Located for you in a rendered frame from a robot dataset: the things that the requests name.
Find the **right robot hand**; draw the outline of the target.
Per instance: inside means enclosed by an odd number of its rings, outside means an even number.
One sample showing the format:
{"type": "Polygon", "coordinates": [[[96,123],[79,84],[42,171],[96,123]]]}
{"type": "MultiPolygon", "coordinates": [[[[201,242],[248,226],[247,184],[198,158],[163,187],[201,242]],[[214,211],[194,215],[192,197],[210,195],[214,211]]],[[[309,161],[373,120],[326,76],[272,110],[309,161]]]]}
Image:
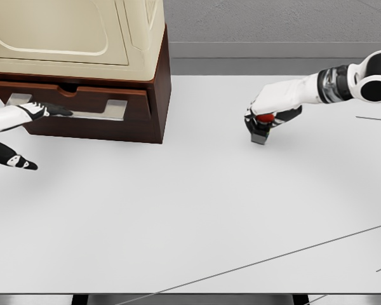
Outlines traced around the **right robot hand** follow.
{"type": "Polygon", "coordinates": [[[252,120],[261,114],[273,114],[272,128],[295,119],[302,113],[302,106],[294,104],[293,94],[295,86],[287,82],[265,85],[260,93],[248,106],[244,115],[244,122],[251,133],[253,131],[252,120]]]}

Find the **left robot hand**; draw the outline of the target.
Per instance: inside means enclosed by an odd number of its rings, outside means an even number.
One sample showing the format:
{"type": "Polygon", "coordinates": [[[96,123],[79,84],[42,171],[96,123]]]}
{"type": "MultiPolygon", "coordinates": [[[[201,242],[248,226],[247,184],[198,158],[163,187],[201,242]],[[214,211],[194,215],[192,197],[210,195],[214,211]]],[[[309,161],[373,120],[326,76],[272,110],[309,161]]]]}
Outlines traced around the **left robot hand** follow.
{"type": "MultiPolygon", "coordinates": [[[[0,133],[12,130],[25,123],[30,123],[48,116],[71,116],[73,112],[63,106],[28,102],[20,105],[9,105],[0,108],[0,133]]],[[[37,170],[37,165],[12,148],[0,142],[0,164],[9,167],[37,170]]]]}

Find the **red button switch grey base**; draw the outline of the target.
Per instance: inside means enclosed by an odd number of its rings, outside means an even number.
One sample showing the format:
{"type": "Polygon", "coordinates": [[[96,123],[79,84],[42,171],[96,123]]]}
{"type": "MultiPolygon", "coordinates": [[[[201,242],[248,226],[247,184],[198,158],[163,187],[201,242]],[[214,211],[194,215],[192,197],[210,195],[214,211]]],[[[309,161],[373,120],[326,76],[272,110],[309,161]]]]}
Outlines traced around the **red button switch grey base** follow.
{"type": "Polygon", "coordinates": [[[274,119],[273,114],[261,114],[253,118],[253,131],[251,132],[251,141],[253,143],[260,145],[266,143],[274,119]]]}

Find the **brown wooden cabinet body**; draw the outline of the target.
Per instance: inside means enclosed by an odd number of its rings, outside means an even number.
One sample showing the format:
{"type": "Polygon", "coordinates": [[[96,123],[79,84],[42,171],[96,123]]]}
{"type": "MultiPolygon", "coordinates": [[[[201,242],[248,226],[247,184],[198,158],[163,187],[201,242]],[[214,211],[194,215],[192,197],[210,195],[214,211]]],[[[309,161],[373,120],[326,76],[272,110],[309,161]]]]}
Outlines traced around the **brown wooden cabinet body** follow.
{"type": "Polygon", "coordinates": [[[160,144],[163,141],[166,118],[171,96],[171,71],[168,35],[163,35],[154,78],[149,81],[120,79],[73,78],[0,72],[0,81],[58,85],[74,93],[78,86],[144,90],[150,109],[150,120],[121,121],[83,119],[72,117],[48,117],[25,124],[33,135],[72,137],[81,139],[119,140],[160,144]]]}

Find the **cream plastic appliance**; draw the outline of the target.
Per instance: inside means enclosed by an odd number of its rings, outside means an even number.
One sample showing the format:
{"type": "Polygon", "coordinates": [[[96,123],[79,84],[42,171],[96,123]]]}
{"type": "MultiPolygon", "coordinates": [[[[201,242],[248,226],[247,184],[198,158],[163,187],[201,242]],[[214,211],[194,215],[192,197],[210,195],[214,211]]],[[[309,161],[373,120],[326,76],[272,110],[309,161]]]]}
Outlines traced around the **cream plastic appliance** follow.
{"type": "Polygon", "coordinates": [[[163,0],[0,0],[0,72],[148,81],[163,0]]]}

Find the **brown drawer with metal handle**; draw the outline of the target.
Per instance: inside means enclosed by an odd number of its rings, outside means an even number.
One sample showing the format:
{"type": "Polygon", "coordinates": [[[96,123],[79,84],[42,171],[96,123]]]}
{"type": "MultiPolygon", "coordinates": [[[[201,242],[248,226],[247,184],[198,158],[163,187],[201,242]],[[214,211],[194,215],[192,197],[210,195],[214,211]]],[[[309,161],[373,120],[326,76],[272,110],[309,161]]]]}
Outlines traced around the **brown drawer with metal handle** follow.
{"type": "Polygon", "coordinates": [[[108,100],[125,100],[127,104],[124,119],[150,120],[147,93],[144,90],[78,86],[74,93],[70,93],[58,85],[0,81],[0,99],[3,102],[7,102],[13,93],[29,94],[35,102],[62,105],[78,112],[101,113],[108,100]]]}

